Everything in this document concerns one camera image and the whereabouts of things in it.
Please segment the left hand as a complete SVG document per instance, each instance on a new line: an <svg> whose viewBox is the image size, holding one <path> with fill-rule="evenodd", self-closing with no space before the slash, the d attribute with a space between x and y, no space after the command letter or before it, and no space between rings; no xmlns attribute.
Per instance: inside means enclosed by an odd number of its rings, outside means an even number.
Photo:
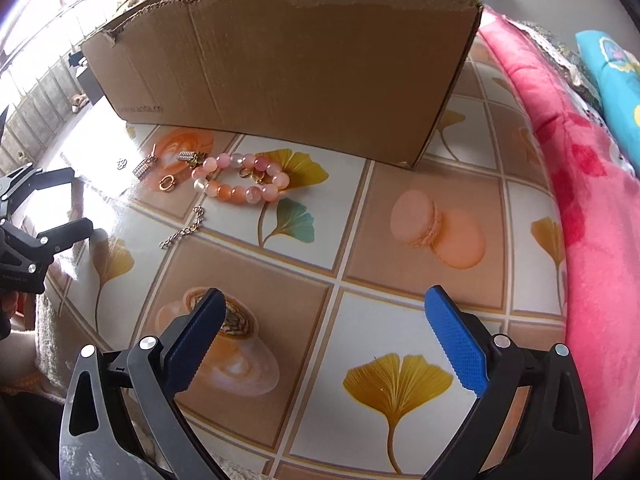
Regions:
<svg viewBox="0 0 640 480"><path fill-rule="evenodd" d="M1 309L4 315L10 320L17 311L18 304L21 300L21 294L14 290L2 290Z"/></svg>

